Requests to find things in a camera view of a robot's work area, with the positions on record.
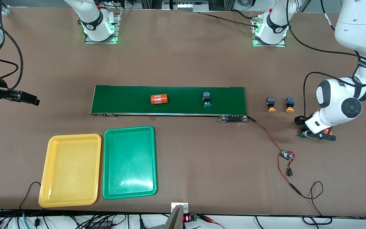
yellow tray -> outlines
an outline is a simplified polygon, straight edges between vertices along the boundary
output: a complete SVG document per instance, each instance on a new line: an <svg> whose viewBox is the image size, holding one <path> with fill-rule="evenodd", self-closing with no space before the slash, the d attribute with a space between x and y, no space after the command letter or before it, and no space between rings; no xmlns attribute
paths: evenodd
<svg viewBox="0 0 366 229"><path fill-rule="evenodd" d="M49 140L39 193L41 207L90 205L97 200L101 137L61 135Z"/></svg>

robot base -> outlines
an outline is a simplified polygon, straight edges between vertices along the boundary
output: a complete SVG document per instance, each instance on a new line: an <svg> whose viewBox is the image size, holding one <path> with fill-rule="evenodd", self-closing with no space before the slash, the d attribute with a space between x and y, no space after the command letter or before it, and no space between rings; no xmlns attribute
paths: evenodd
<svg viewBox="0 0 366 229"><path fill-rule="evenodd" d="M258 15L258 17L254 17L250 21L251 21L252 25L258 26L258 28L254 28L254 27L252 28L253 46L255 46L255 47L286 47L285 37L283 37L279 43L270 45L270 44L263 42L258 36L255 35L257 33L260 33L261 30L263 29L263 15Z"/></svg>
<svg viewBox="0 0 366 229"><path fill-rule="evenodd" d="M113 15L113 17L110 17L110 23L108 23L108 30L110 30L111 32L113 31L113 34L110 35L107 39L103 40L103 41L93 41L92 39L90 39L87 35L85 36L85 44L116 44L118 43L118 34L119 34L119 26L120 26L120 21L121 21L121 15L120 14L114 14L112 12L110 12L111 16Z"/></svg>

robot logo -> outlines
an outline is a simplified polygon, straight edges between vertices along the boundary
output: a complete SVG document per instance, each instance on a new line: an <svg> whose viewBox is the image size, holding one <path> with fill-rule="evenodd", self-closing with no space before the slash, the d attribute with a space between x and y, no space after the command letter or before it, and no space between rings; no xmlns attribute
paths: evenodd
<svg viewBox="0 0 366 229"><path fill-rule="evenodd" d="M90 24L86 25L85 27L86 27L87 29L89 29L89 30L93 30L93 29L94 29L94 26L92 26L92 25L90 25Z"/></svg>

metal bracket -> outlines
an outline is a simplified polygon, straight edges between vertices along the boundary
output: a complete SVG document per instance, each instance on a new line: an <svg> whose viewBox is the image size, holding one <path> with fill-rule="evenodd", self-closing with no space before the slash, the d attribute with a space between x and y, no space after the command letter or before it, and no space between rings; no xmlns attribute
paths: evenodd
<svg viewBox="0 0 366 229"><path fill-rule="evenodd" d="M183 213L184 213L184 214L189 213L189 203L172 203L172 204L170 205L170 212L173 212L174 208L175 208L177 205L182 205L182 206L183 206Z"/></svg>
<svg viewBox="0 0 366 229"><path fill-rule="evenodd" d="M10 6L5 5L2 3L2 15L8 15L10 12Z"/></svg>
<svg viewBox="0 0 366 229"><path fill-rule="evenodd" d="M119 26L121 22L121 14L114 14L113 12L109 12L113 15L110 17L110 21L108 23L108 29L114 31L114 33L109 36L107 39L103 41L93 41L87 35L85 36L84 43L86 44L116 44L118 43L118 34L119 34Z"/></svg>
<svg viewBox="0 0 366 229"><path fill-rule="evenodd" d="M303 132L301 134L301 137L304 137L304 138L314 138L314 139L319 139L319 140L327 140L327 141L332 141L332 142L337 139L336 136L330 135L330 134L326 134L323 130L320 131L317 134L314 134L310 130L306 130L305 132Z"/></svg>
<svg viewBox="0 0 366 229"><path fill-rule="evenodd" d="M247 116L239 116L239 115L221 115L221 122L223 123L232 123L232 122L248 122Z"/></svg>
<svg viewBox="0 0 366 229"><path fill-rule="evenodd" d="M172 203L172 212L163 229L182 229L184 213L189 211L188 203Z"/></svg>
<svg viewBox="0 0 366 229"><path fill-rule="evenodd" d="M90 114L97 117L110 117L110 118L117 118L117 116L113 113L99 113L99 114Z"/></svg>

black cable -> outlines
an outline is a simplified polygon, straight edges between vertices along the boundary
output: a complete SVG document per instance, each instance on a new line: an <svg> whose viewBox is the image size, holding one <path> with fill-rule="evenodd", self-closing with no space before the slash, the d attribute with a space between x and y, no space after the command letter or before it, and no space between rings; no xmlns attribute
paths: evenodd
<svg viewBox="0 0 366 229"><path fill-rule="evenodd" d="M327 50L322 50L322 49L318 49L318 48L313 48L309 45L306 45L305 43L301 42L297 37L296 35L293 33L292 31L292 26L290 25L290 22L289 22L289 0L286 1L286 22L288 23L288 27L289 27L289 31L290 33L292 34L292 36L295 38L295 40L297 42L299 42L301 45L303 45L304 47L307 47L307 48L310 48L310 49L313 49L315 51L319 51L319 52L326 52L326 53L334 53L334 54L343 54L343 55L349 55L349 56L355 56L355 57L358 57L358 58L361 58L361 59L364 59L366 61L366 58L365 57L362 57L360 55L357 55L357 54L352 54L352 53L348 53L348 52L337 52L337 51L327 51Z"/></svg>
<svg viewBox="0 0 366 229"><path fill-rule="evenodd" d="M19 210L23 210L22 209L22 204L25 202L25 200L26 200L26 197L28 197L28 194L29 194L29 191L31 190L31 188L32 188L32 185L33 184L39 184L40 186L41 186L41 184L39 183L39 181L33 181L32 182L32 184L30 184L30 186L29 186L29 188L28 188L28 191L27 191L27 193L26 193L26 196L25 196L25 198L22 200L22 202L21 202L21 204L19 205Z"/></svg>
<svg viewBox="0 0 366 229"><path fill-rule="evenodd" d="M19 60L20 60L21 68L19 70L18 80L16 81L16 83L13 87L9 88L9 90L13 90L19 85L19 83L22 79L22 74L24 72L24 59L23 59L23 56L22 56L21 49L19 48L19 45L16 43L16 41L13 39L13 37L2 26L0 26L0 30L2 30L4 32L4 34L9 37L9 39L12 41L12 43L15 45L16 49L18 50L18 54L19 54Z"/></svg>
<svg viewBox="0 0 366 229"><path fill-rule="evenodd" d="M261 229L264 229L263 226L260 224L259 220L258 220L258 217L255 216L255 219L257 220L257 223L258 223L258 226L261 228Z"/></svg>
<svg viewBox="0 0 366 229"><path fill-rule="evenodd" d="M115 223L115 224L113 224L112 226L117 226L117 225L120 225L122 222L124 222L125 220L126 220L126 215L124 215L125 216L125 218L123 219L123 220L121 220L121 222L119 222L119 223Z"/></svg>
<svg viewBox="0 0 366 229"><path fill-rule="evenodd" d="M253 16L253 17L248 17L248 16L246 16L245 14L243 14L241 11L239 11L238 9L233 9L233 10L231 10L232 12L237 12L237 13L239 13L242 17L244 17L244 18L246 18L246 19L250 19L250 20L252 20L252 18L253 17L256 17L256 16Z"/></svg>
<svg viewBox="0 0 366 229"><path fill-rule="evenodd" d="M237 23L237 24L241 24L241 25L251 26L251 27L254 27L254 28L257 28L258 27L257 25L247 24L247 23L243 23L243 22L237 22L237 21L234 21L234 20L230 20L230 19L226 19L226 18L223 18L223 17L214 16L214 15L211 15L211 14L206 14L206 13L199 13L199 14L201 14L201 15L207 15L207 16L210 16L210 17L215 17L215 18L218 18L218 19L221 19L221 20L225 20L225 21L228 21L228 22L232 22L232 23Z"/></svg>
<svg viewBox="0 0 366 229"><path fill-rule="evenodd" d="M325 17L326 17L326 18L327 18L327 20L329 21L329 25L330 25L330 27L333 29L333 31L334 31L334 30L336 30L336 28L334 28L334 26L331 24L330 19L328 19L328 17L327 17L327 13L326 13L326 11L324 10L323 0L320 0L320 3L321 3L321 9L323 10L323 14L325 15Z"/></svg>
<svg viewBox="0 0 366 229"><path fill-rule="evenodd" d="M45 222L45 226L46 226L46 228L47 228L47 229L50 229L50 228L49 228L49 226L48 226L48 223L47 223L47 222L46 222L46 220L45 220L45 216L42 216L42 218L43 218L43 221Z"/></svg>
<svg viewBox="0 0 366 229"><path fill-rule="evenodd" d="M113 1L110 1L110 3L115 7L115 9L118 9L118 7L114 4Z"/></svg>
<svg viewBox="0 0 366 229"><path fill-rule="evenodd" d="M280 147L277 145L277 143L274 141L274 139L271 137L271 135L270 135L270 133L267 131L267 129L263 126L263 125L261 125L260 123L258 123L255 119L253 119L253 118L251 118L250 116L247 116L247 118L248 119L250 119L251 121L253 121L253 122L255 122L255 123L257 123L258 125L260 125L260 127L262 127L265 131L266 131L266 133L268 134L268 136L269 136L269 138L270 138L270 140L273 142L273 144L274 145L276 145L276 147L278 147L279 149L280 149ZM306 196L304 196L299 190L298 190L298 188L296 187L296 186L294 186L292 183L290 183L289 181L288 181L288 179L282 174L282 176L283 176L283 178L286 180L286 182L289 184L289 186L297 193L297 194L299 194L301 197L303 197L303 198L306 198L306 199L309 199L309 200L311 200L311 203L313 204L313 207L314 207L314 210L317 212L317 213L319 213L321 216L323 216L322 214L321 214L321 212L318 210L318 208L316 207L316 205L314 204L314 199L317 199L323 192L324 192L324 187L323 187L323 183L321 183L321 181L315 181L314 183L313 183L313 185L310 187L310 191L309 191L309 194L311 195L311 197L306 197ZM314 188L314 186L316 185L316 184L320 184L321 185L321 192L318 194L318 195L316 195L315 197L313 197L313 188Z"/></svg>
<svg viewBox="0 0 366 229"><path fill-rule="evenodd" d="M6 223L6 225L4 226L3 229L7 229L8 228L8 225L10 223L10 221L13 219L13 215L9 218L8 222Z"/></svg>
<svg viewBox="0 0 366 229"><path fill-rule="evenodd" d="M17 217L16 217L16 224L18 225L18 229L21 229L21 228L19 227L19 212L18 212Z"/></svg>
<svg viewBox="0 0 366 229"><path fill-rule="evenodd" d="M139 214L139 229L146 229L146 226L144 224L144 220L142 219L141 214Z"/></svg>
<svg viewBox="0 0 366 229"><path fill-rule="evenodd" d="M80 225L78 225L76 227L76 229L90 228L90 224L93 223L93 221L99 219L102 216L103 216L103 214L93 215L89 220L86 220L83 223L80 223Z"/></svg>
<svg viewBox="0 0 366 229"><path fill-rule="evenodd" d="M0 77L1 79L4 79L5 77L8 77L8 76L14 74L19 69L19 66L17 64L15 64L15 63L11 62L11 61L7 61L7 60L0 59L0 62L4 62L4 63L11 64L11 65L14 65L15 66L15 70L14 71L10 72L9 74L5 74L5 75L1 76Z"/></svg>
<svg viewBox="0 0 366 229"><path fill-rule="evenodd" d="M308 223L308 222L305 220L305 218L309 218L313 223ZM313 219L313 217L311 217L311 216L302 216L302 220L303 220L303 222L304 222L305 224L310 225L310 226L315 226L317 229L319 229L318 225L329 225L329 224L331 224L331 223L333 222L333 218L332 218L332 217L326 217L326 218L327 218L327 219L330 219L330 221L329 221L329 222L327 222L327 223L317 223L317 222Z"/></svg>

